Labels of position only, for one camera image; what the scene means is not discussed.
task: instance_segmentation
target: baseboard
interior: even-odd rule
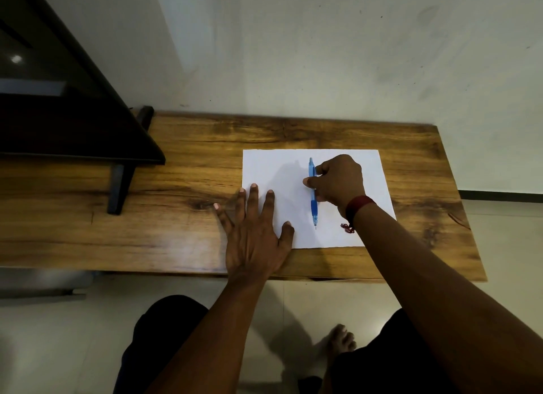
[[[472,191],[458,190],[463,200],[484,201],[514,201],[514,202],[543,202],[543,194],[531,194],[529,192],[497,192],[497,191]]]

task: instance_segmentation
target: wooden tabletop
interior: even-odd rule
[[[159,113],[149,133],[166,165],[136,169],[120,216],[106,213],[109,164],[2,158],[0,266],[225,274],[212,204],[232,207],[243,149],[377,149],[398,221],[486,280],[435,126]],[[293,250],[277,275],[382,279],[364,247]]]

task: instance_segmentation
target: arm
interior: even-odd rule
[[[364,195],[361,168],[349,156],[318,167],[304,184],[345,216]],[[354,227],[375,265],[430,349],[463,392],[541,392],[543,340],[408,233],[375,204]]]
[[[260,216],[256,185],[251,186],[247,213],[245,190],[240,190],[235,222],[220,205],[214,207],[228,236],[227,286],[147,393],[234,393],[256,302],[292,248],[289,222],[281,238],[273,231],[273,192],[267,193]]]

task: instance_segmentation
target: white paper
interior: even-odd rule
[[[258,184],[260,209],[266,192],[275,192],[274,230],[290,221],[295,229],[293,248],[362,247],[356,233],[341,227],[346,220],[337,207],[320,202],[315,229],[311,216],[311,189],[302,184],[309,176],[309,158],[315,166],[340,154],[349,154],[360,166],[366,195],[393,218],[394,208],[384,178],[378,150],[243,150],[242,186],[249,193],[252,183]]]

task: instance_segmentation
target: blue pen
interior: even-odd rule
[[[315,164],[313,164],[313,158],[309,158],[309,177],[316,177]],[[311,215],[313,216],[313,225],[316,229],[316,220],[319,214],[316,206],[315,190],[311,190]]]

